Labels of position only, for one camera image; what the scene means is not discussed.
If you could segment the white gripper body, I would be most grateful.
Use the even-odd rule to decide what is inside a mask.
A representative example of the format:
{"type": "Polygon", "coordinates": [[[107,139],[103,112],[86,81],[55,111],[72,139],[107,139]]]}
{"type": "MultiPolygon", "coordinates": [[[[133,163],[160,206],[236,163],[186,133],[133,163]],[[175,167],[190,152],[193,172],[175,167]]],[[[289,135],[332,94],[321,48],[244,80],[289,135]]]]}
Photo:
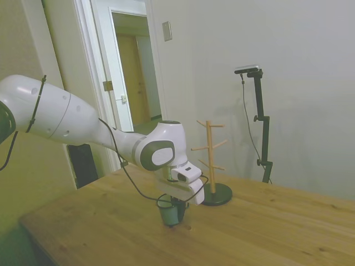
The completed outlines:
{"type": "Polygon", "coordinates": [[[161,191],[179,200],[188,200],[190,204],[201,204],[205,199],[203,182],[199,178],[191,183],[168,182],[167,180],[156,180],[156,186],[161,191]]]}

